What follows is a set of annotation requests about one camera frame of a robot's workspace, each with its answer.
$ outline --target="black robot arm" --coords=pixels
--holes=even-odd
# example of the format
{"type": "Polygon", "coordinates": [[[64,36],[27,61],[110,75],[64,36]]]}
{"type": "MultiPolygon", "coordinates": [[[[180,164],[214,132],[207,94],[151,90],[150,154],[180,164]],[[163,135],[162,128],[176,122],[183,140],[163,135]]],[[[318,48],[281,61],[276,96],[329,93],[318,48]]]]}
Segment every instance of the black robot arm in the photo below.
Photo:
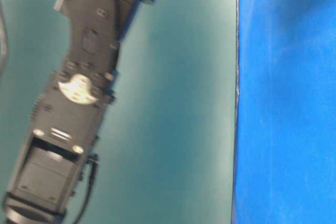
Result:
{"type": "Polygon", "coordinates": [[[140,1],[153,0],[56,1],[70,21],[71,43],[34,106],[3,202],[8,223],[62,222],[84,166],[97,158],[92,150],[114,100],[120,42],[140,1]]]}

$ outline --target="cable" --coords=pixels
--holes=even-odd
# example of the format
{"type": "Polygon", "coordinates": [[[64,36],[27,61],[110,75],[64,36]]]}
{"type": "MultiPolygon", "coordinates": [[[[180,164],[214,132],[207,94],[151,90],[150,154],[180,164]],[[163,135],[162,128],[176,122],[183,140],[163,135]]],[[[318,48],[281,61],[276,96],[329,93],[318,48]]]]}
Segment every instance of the cable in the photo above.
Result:
{"type": "Polygon", "coordinates": [[[8,55],[7,35],[6,35],[5,20],[1,0],[0,0],[0,43],[1,43],[1,52],[0,52],[0,79],[1,79],[1,76],[6,66],[8,55]]]}
{"type": "Polygon", "coordinates": [[[83,217],[83,214],[88,206],[91,194],[92,194],[92,190],[93,190],[93,185],[95,183],[96,180],[96,173],[97,173],[97,168],[99,165],[99,157],[97,154],[93,154],[91,157],[89,157],[89,162],[91,163],[91,173],[90,173],[90,177],[89,177],[89,183],[88,183],[88,190],[86,192],[85,195],[85,200],[84,203],[82,205],[82,208],[76,218],[76,220],[74,221],[73,224],[78,224],[81,220],[81,218],[83,217]]]}

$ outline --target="screw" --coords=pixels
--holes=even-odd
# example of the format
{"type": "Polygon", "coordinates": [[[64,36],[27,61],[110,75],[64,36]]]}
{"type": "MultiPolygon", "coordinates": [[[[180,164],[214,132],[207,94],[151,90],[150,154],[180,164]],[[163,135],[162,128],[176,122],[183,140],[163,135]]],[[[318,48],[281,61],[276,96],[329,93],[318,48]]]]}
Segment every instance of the screw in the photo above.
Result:
{"type": "Polygon", "coordinates": [[[108,15],[107,11],[102,8],[97,9],[97,14],[102,18],[107,18],[108,15]]]}

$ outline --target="green table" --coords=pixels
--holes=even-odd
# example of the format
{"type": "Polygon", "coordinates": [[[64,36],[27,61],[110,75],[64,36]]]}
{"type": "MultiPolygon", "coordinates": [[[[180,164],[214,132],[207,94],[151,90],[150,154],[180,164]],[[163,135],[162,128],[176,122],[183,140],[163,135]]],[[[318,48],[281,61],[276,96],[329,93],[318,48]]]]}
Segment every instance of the green table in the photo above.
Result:
{"type": "MultiPolygon", "coordinates": [[[[68,22],[54,2],[3,0],[10,49],[0,83],[3,192],[33,102],[68,47],[68,22]]],[[[117,102],[100,131],[101,166],[83,223],[230,223],[235,21],[236,0],[141,5],[122,45],[117,102]]],[[[66,223],[85,189],[80,183],[66,223]]]]}

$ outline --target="blue cloth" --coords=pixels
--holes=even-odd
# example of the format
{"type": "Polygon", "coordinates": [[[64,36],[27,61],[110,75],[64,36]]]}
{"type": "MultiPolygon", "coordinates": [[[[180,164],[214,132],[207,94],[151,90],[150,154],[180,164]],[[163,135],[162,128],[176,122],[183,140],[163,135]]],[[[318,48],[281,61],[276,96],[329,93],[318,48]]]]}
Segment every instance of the blue cloth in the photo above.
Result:
{"type": "Polygon", "coordinates": [[[336,0],[240,0],[233,223],[336,222],[336,0]]]}

